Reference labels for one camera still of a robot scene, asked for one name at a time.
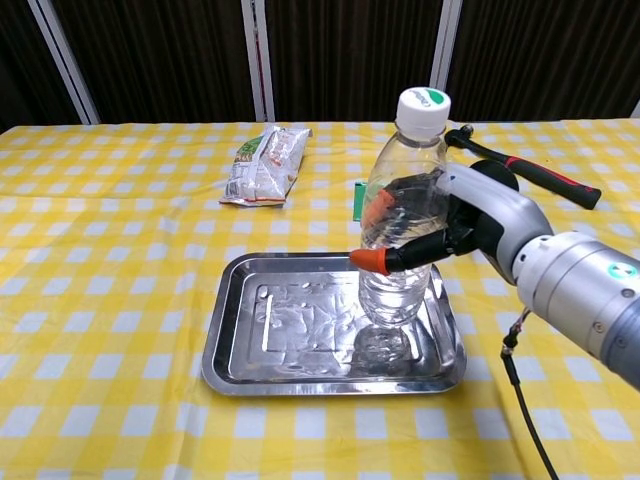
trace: dark curtain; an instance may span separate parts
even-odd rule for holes
[[[393,120],[427,85],[442,0],[267,0],[277,120]]]
[[[0,133],[15,125],[78,122],[29,5],[0,0]]]
[[[628,117],[640,98],[638,0],[464,0],[454,120]]]
[[[255,120],[239,0],[53,0],[100,118]]]

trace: plastic water bottle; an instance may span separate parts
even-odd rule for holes
[[[447,193],[436,187],[445,172],[442,138],[451,100],[436,89],[414,87],[398,100],[397,132],[369,176],[361,220],[362,248],[399,247],[444,227]],[[360,271],[359,299],[379,326],[399,326],[415,318],[431,267],[389,276]]]

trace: white bottle cap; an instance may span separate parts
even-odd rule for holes
[[[412,87],[400,94],[396,126],[405,137],[425,141],[444,132],[451,99],[449,96],[427,87]]]

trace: yellow checkered tablecloth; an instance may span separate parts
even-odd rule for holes
[[[200,378],[230,260],[358,245],[353,183],[393,127],[309,126],[286,205],[255,209],[217,200],[262,125],[0,136],[0,478],[545,477],[498,356],[520,304],[478,254],[440,264],[469,355],[451,392],[227,398]],[[474,139],[601,187],[590,212],[520,182],[557,231],[640,256],[640,122],[484,124]],[[541,320],[525,330],[516,361],[562,478],[640,478],[640,393]]]

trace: tray rim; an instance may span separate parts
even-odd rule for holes
[[[462,337],[455,323],[455,315],[451,309],[448,295],[442,282],[442,276],[435,264],[431,265],[432,272],[441,281],[440,295],[433,292],[436,302],[446,303],[446,311],[443,312],[445,320],[453,332],[453,344],[455,347],[454,367],[446,376],[434,377],[429,382],[401,381],[398,379],[365,381],[307,381],[307,382],[255,382],[255,383],[230,383],[220,377],[213,368],[213,359],[218,347],[221,331],[221,319],[224,318],[224,309],[229,294],[230,280],[233,272],[241,264],[256,258],[344,258],[349,257],[349,252],[273,252],[273,253],[247,253],[241,255],[227,264],[220,278],[220,286],[216,297],[215,306],[211,315],[209,331],[202,355],[201,374],[206,383],[216,392],[227,396],[332,396],[332,395],[401,395],[419,393],[443,393],[460,383],[466,370],[467,356]],[[357,268],[344,271],[357,271]]]

